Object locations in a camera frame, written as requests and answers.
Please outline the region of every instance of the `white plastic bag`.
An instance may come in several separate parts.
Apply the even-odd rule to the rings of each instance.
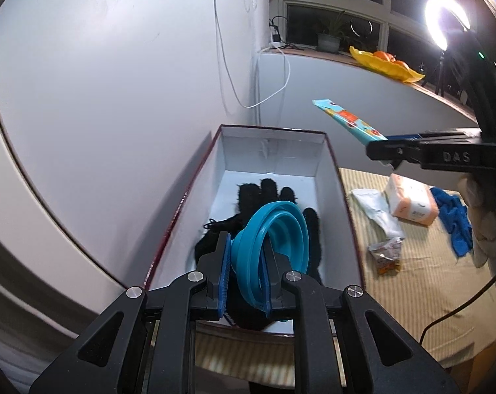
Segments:
[[[388,203],[377,189],[357,188],[352,190],[366,215],[376,222],[386,234],[386,238],[405,238],[405,233],[396,217],[390,214]]]

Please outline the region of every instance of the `metal screw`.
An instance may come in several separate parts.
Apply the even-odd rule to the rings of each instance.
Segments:
[[[352,298],[359,298],[360,296],[363,296],[363,289],[361,289],[359,286],[350,286],[347,289],[348,296],[351,296]]]
[[[288,271],[286,273],[286,279],[288,281],[296,282],[302,279],[302,275],[298,271]]]
[[[192,271],[188,274],[188,280],[196,283],[197,281],[201,281],[204,278],[202,272],[200,271]]]
[[[128,290],[126,290],[126,296],[131,299],[138,298],[140,295],[142,295],[142,289],[137,286],[130,287]]]

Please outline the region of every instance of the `windowsill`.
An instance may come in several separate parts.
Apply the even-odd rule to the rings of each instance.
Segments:
[[[297,50],[297,49],[283,49],[283,52],[287,55],[296,55],[296,56],[305,56],[305,57],[313,57],[315,59],[324,59],[324,60],[327,60],[327,61],[332,61],[332,62],[339,62],[339,63],[344,63],[344,64],[347,64],[347,65],[352,65],[354,67],[358,67],[360,69],[365,69],[365,67],[363,67],[359,62],[357,62],[353,57],[351,56],[348,56],[348,55],[345,55],[345,54],[329,54],[329,53],[325,53],[325,52],[319,52],[317,50],[314,50],[314,49],[309,49],[309,48],[305,48],[304,50]],[[434,89],[434,86],[428,84],[427,88],[424,88],[422,86],[420,86],[419,84],[415,84],[415,83],[402,83],[400,81],[397,81],[397,80],[393,80],[391,79],[392,81],[396,81],[397,83],[400,83],[400,84],[404,84],[408,87],[411,87],[415,90],[418,90],[420,91],[421,93],[425,93],[426,95],[434,98],[434,99],[437,99],[438,101],[444,103],[445,105],[448,105],[449,107],[451,107],[452,109],[456,110],[457,112],[460,112],[462,115],[464,115],[465,117],[467,117],[468,119],[476,122],[476,117],[474,115],[474,112],[471,108],[463,105],[458,99],[448,95],[447,93],[445,93],[445,97],[442,98],[441,96],[439,95],[436,95],[433,91]]]

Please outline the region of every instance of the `snack wrapper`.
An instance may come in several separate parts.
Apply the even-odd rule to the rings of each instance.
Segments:
[[[334,104],[330,99],[312,101],[315,106],[330,115],[335,121],[348,130],[359,142],[367,145],[371,141],[386,141],[386,138],[375,128],[365,123],[362,119],[351,112]]]
[[[401,271],[401,245],[403,240],[399,237],[391,238],[387,242],[371,244],[368,251],[376,261],[379,275],[386,274],[390,270],[397,273]]]

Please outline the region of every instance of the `tripod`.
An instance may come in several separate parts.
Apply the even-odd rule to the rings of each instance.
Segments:
[[[440,55],[440,62],[434,70],[432,71],[432,74],[430,76],[427,76],[425,78],[425,81],[423,81],[422,86],[425,87],[425,85],[428,83],[428,80],[432,80],[435,76],[436,71],[439,68],[439,74],[438,74],[438,81],[436,82],[436,90],[435,94],[441,94],[441,97],[444,97],[444,92],[445,92],[445,50],[441,52]]]

